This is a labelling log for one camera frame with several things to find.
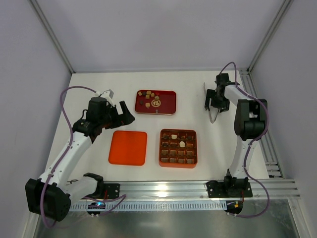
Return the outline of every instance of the red tray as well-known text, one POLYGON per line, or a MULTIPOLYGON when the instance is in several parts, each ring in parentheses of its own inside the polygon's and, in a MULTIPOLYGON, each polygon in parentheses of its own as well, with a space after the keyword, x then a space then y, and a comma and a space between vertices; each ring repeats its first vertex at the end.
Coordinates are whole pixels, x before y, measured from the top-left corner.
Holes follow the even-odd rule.
POLYGON ((143 114, 159 114, 159 115, 172 115, 176 112, 176 93, 174 91, 159 91, 159 90, 139 90, 135 100, 135 111, 143 114), (145 95, 140 96, 147 91, 151 91, 155 96, 159 96, 159 100, 154 97, 146 99, 145 95))

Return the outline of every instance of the gray wall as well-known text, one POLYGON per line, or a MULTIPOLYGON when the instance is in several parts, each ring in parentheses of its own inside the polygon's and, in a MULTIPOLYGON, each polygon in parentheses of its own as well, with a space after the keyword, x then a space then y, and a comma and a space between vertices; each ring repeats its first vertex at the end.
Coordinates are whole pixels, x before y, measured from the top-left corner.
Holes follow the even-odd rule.
POLYGON ((1 237, 21 235, 24 186, 43 172, 69 83, 62 60, 26 0, 0 7, 1 237))
POLYGON ((268 100, 283 171, 317 221, 317 1, 294 1, 252 76, 268 100))
POLYGON ((76 72, 247 67, 283 0, 38 0, 76 72))

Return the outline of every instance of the beige object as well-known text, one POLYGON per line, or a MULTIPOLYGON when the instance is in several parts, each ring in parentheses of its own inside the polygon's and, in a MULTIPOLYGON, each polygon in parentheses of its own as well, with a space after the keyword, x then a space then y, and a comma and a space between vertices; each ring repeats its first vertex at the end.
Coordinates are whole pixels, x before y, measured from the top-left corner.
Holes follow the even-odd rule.
POLYGON ((185 142, 184 142, 184 141, 181 141, 181 142, 179 143, 179 146, 182 147, 182 148, 185 147, 185 146, 186 146, 186 145, 185 145, 185 142))

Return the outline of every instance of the gray floor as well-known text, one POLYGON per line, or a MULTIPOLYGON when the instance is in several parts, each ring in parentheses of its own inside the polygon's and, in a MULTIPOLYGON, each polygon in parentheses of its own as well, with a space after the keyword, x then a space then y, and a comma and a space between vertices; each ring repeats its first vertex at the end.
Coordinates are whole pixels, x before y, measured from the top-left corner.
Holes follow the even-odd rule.
MULTIPOLYGON (((266 201, 245 201, 241 214, 263 210, 266 201)), ((298 238, 287 200, 273 200, 258 218, 227 216, 224 211, 120 212, 100 218, 72 213, 58 223, 67 229, 45 229, 42 220, 36 238, 298 238)))

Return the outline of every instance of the white vent strip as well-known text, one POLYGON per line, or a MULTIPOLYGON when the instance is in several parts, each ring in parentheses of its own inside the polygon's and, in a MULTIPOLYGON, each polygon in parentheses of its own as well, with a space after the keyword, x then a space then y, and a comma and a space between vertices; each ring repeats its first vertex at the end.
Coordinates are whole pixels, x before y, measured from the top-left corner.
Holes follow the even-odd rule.
MULTIPOLYGON (((113 208, 117 203, 106 203, 104 209, 88 209, 92 202, 81 201, 72 205, 71 212, 82 211, 107 211, 113 208)), ((208 211, 208 210, 226 210, 225 201, 167 201, 167 202, 122 202, 116 209, 116 212, 133 211, 208 211)))

